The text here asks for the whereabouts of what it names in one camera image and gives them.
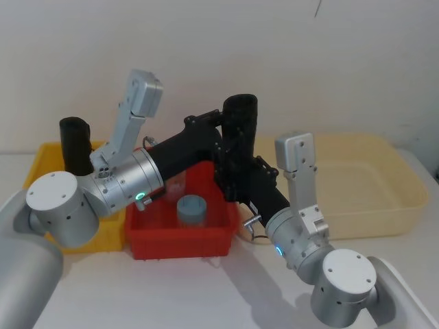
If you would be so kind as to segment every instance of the white joint cap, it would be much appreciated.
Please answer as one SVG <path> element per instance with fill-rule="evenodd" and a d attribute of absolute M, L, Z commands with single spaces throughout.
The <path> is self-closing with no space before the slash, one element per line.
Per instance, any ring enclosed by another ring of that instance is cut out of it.
<path fill-rule="evenodd" d="M 336 289 L 350 295 L 369 292 L 377 281 L 372 263 L 349 249 L 337 249 L 327 254 L 323 260 L 323 272 Z"/>
<path fill-rule="evenodd" d="M 47 173 L 27 190 L 27 205 L 36 211 L 58 208 L 68 202 L 78 189 L 76 177 L 66 171 Z"/>

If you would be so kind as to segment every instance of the beige plastic bin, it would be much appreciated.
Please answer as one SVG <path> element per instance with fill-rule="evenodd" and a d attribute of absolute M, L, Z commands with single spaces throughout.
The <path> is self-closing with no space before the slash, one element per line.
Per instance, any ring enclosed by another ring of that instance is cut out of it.
<path fill-rule="evenodd" d="M 274 139 L 258 136 L 254 146 L 254 154 L 273 167 Z M 370 134 L 317 134 L 315 144 L 318 203 L 331 239 L 398 235 L 416 225 L 428 201 L 427 189 L 386 140 Z M 281 172 L 277 182 L 288 198 Z M 241 207 L 241 215 L 247 219 L 251 213 Z M 244 229 L 239 233 L 250 239 Z M 256 233 L 265 234 L 260 224 Z"/>

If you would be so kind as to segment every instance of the white wall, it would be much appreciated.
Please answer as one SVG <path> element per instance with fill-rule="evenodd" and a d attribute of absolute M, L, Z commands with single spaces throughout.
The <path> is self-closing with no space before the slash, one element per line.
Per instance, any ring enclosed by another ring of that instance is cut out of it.
<path fill-rule="evenodd" d="M 0 0 L 0 151 L 58 139 L 80 116 L 108 138 L 131 68 L 165 94 L 163 139 L 227 96 L 259 129 L 361 130 L 439 165 L 439 1 Z"/>

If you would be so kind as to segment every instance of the yellow plastic bin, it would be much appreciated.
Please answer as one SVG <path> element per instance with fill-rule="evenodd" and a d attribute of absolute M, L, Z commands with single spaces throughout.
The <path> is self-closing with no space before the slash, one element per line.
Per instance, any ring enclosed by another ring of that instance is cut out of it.
<path fill-rule="evenodd" d="M 92 142 L 93 149 L 97 149 L 103 142 Z M 34 163 L 27 174 L 23 188 L 29 186 L 42 175 L 52 171 L 64 170 L 64 160 L 62 159 L 61 143 L 44 143 L 40 146 L 34 159 Z M 65 254 L 79 254 L 84 252 L 118 252 L 123 249 L 125 234 L 123 223 L 125 221 L 125 209 L 116 212 L 112 216 L 99 219 L 99 230 L 97 234 L 86 245 L 77 249 L 61 248 Z"/>
<path fill-rule="evenodd" d="M 273 136 L 257 136 L 254 154 L 273 167 Z M 408 233 L 419 221 L 428 192 L 416 173 L 385 139 L 372 134 L 316 134 L 317 200 L 329 224 L 331 239 L 356 239 Z M 288 183 L 281 174 L 277 188 L 288 199 Z M 250 218 L 245 206 L 241 219 Z M 255 235 L 264 235 L 260 224 Z M 250 239 L 241 226 L 239 235 Z M 255 243 L 270 243 L 256 239 Z"/>

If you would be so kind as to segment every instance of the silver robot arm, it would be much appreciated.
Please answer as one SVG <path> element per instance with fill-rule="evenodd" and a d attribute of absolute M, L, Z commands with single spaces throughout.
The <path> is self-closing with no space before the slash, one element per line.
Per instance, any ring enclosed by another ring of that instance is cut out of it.
<path fill-rule="evenodd" d="M 98 217 L 132 202 L 142 210 L 152 201 L 149 195 L 163 187 L 148 152 L 130 151 L 161 93 L 151 73 L 133 71 L 115 134 L 91 155 L 95 172 L 84 177 L 48 173 L 0 210 L 0 329 L 33 328 L 61 277 L 62 254 L 44 233 L 65 247 L 79 247 L 95 235 Z M 287 266 L 315 286 L 311 307 L 317 318 L 343 328 L 367 308 L 380 328 L 439 328 L 385 262 L 329 244 L 316 202 L 312 135 L 282 136 L 276 155 L 289 180 L 291 206 L 272 216 L 265 230 Z"/>
<path fill-rule="evenodd" d="M 163 186 L 148 153 L 131 153 L 161 95 L 154 75 L 132 71 L 115 133 L 91 154 L 95 172 L 48 173 L 0 209 L 0 329 L 33 328 L 61 278 L 63 256 L 46 232 L 63 247 L 79 247 L 94 237 L 98 217 L 132 202 L 144 208 L 147 195 Z"/>
<path fill-rule="evenodd" d="M 316 317 L 344 328 L 367 308 L 379 328 L 439 328 L 386 261 L 329 244 L 328 225 L 316 201 L 312 134 L 283 135 L 275 147 L 277 165 L 288 179 L 290 207 L 275 214 L 265 231 L 288 268 L 315 286 L 311 308 Z"/>

